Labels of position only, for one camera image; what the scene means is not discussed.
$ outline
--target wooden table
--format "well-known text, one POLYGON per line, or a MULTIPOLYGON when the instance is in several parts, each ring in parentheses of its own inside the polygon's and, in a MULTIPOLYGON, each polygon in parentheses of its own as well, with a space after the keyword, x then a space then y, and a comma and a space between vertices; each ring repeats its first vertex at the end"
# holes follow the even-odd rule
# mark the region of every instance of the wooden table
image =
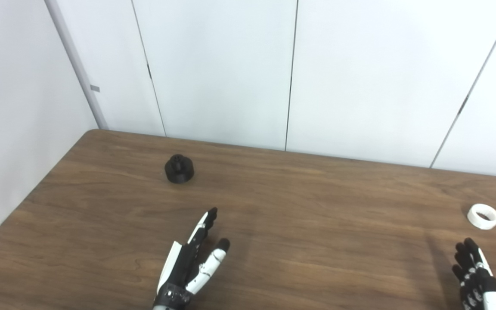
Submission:
POLYGON ((459 310, 454 245, 496 275, 496 177, 95 130, 0 228, 0 310, 149 310, 173 240, 219 208, 229 254, 191 310, 459 310), (189 156, 195 177, 167 181, 189 156))

